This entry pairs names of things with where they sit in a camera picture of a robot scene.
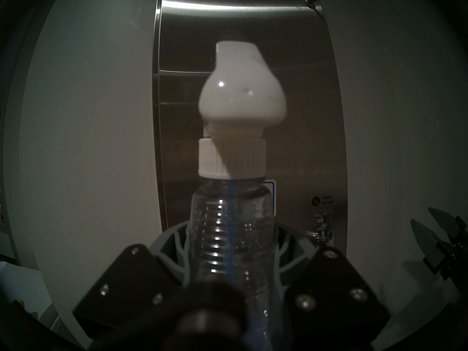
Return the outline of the gray left gripper left finger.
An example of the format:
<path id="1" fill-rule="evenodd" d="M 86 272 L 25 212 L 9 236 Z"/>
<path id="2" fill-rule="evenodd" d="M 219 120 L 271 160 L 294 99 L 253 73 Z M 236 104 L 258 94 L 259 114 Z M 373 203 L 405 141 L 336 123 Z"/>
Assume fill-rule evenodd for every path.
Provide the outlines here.
<path id="1" fill-rule="evenodd" d="M 167 229 L 148 247 L 126 247 L 75 307 L 82 329 L 117 329 L 186 287 L 188 225 Z"/>

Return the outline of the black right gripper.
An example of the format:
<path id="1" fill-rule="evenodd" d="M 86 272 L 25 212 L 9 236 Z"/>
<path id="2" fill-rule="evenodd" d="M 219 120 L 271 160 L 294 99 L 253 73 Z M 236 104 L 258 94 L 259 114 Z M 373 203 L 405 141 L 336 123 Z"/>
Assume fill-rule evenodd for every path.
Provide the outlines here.
<path id="1" fill-rule="evenodd" d="M 454 243 L 439 240 L 430 228 L 415 219 L 411 219 L 410 225 L 426 261 L 431 267 L 440 266 L 440 274 L 446 281 L 456 272 L 467 269 L 467 224 L 460 216 L 454 217 L 443 210 L 429 207 L 428 211 Z M 441 265 L 440 250 L 444 254 Z"/>

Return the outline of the gray left gripper right finger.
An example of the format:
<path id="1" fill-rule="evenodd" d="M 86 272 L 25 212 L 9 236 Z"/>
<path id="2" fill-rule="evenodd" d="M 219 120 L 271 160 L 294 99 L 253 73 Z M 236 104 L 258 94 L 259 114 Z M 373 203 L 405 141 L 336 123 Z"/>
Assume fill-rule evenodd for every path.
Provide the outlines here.
<path id="1" fill-rule="evenodd" d="M 338 249 L 274 226 L 274 337 L 375 339 L 390 313 Z"/>

